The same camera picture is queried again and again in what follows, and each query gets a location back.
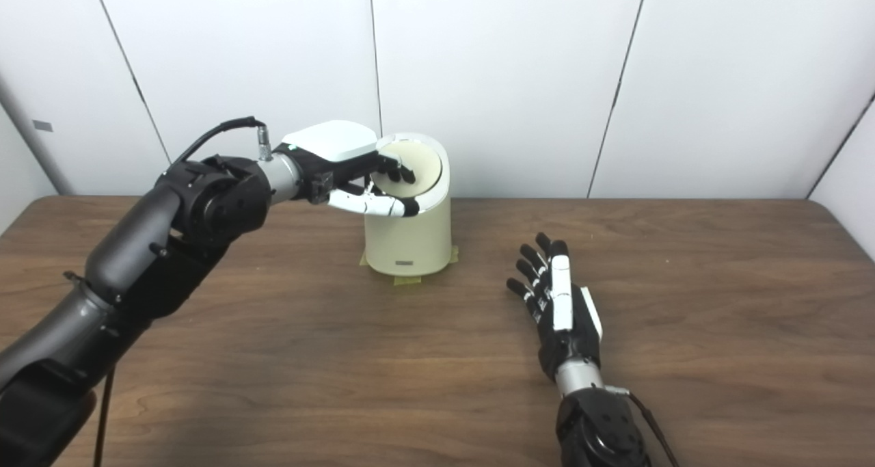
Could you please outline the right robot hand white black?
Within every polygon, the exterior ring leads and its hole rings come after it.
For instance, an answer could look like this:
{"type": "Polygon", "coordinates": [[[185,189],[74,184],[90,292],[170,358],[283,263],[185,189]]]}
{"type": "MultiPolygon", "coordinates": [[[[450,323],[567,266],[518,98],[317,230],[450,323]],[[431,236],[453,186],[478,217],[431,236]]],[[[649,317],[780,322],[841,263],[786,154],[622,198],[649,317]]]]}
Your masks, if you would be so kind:
{"type": "Polygon", "coordinates": [[[574,381],[579,387],[600,387],[604,329],[593,296],[572,280],[571,252],[564,240],[541,231],[535,245],[521,245],[515,267],[523,278],[510,278],[506,286],[535,322],[541,370],[563,393],[573,390],[574,381]]]}

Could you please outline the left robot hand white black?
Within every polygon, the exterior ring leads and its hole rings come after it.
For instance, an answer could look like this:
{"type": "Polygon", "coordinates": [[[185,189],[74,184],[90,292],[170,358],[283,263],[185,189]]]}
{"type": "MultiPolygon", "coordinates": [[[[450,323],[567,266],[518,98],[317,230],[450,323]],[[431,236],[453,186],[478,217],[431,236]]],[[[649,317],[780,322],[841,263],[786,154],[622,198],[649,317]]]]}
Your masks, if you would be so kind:
{"type": "Polygon", "coordinates": [[[394,183],[415,183],[413,169],[377,144],[373,130],[344,120],[284,136],[272,153],[280,162],[269,175],[273,202],[307,201],[375,217],[415,217],[421,211],[416,200],[356,185],[371,174],[386,175],[394,183]]]}

